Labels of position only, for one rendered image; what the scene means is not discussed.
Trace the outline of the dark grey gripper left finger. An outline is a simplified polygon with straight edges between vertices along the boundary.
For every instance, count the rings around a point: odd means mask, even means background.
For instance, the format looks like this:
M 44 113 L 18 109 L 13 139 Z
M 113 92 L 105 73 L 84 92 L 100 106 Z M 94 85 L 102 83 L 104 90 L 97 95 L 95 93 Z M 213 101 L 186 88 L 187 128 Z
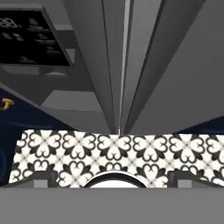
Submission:
M 28 178 L 10 184 L 17 188 L 57 188 L 58 173 L 56 171 L 35 171 Z

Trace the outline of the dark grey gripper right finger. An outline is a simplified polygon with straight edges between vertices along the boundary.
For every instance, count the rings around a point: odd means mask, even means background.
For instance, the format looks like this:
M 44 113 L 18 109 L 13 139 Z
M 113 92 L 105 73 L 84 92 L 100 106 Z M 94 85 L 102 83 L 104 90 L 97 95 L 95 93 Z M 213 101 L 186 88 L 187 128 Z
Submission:
M 189 171 L 169 171 L 167 174 L 168 188 L 218 188 L 219 186 L 209 181 L 201 180 Z

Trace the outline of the grey fridge door with dispenser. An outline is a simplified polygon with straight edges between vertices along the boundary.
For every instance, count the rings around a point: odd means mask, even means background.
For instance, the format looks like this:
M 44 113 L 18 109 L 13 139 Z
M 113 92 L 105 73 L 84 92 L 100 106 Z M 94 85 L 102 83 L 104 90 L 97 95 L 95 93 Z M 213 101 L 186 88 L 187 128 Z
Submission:
M 107 17 L 114 0 L 102 0 Z M 117 78 L 110 72 L 117 127 Z M 63 0 L 0 0 L 0 88 L 70 125 L 111 134 Z

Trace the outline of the plain grey fridge door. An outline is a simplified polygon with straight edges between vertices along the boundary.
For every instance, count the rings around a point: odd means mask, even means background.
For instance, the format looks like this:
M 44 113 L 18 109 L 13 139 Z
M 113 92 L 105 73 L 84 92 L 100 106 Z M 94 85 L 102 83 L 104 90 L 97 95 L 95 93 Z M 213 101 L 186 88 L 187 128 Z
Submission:
M 130 8 L 122 133 L 161 1 Z M 224 0 L 206 0 L 129 134 L 170 134 L 224 116 L 223 100 Z

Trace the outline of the white round thing, black rim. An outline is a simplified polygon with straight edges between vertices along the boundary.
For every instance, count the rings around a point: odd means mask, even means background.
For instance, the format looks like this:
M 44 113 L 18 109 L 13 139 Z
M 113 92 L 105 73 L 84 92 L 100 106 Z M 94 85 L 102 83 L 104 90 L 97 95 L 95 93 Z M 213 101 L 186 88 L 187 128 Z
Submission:
M 146 188 L 138 177 L 126 171 L 104 171 L 93 176 L 85 188 Z

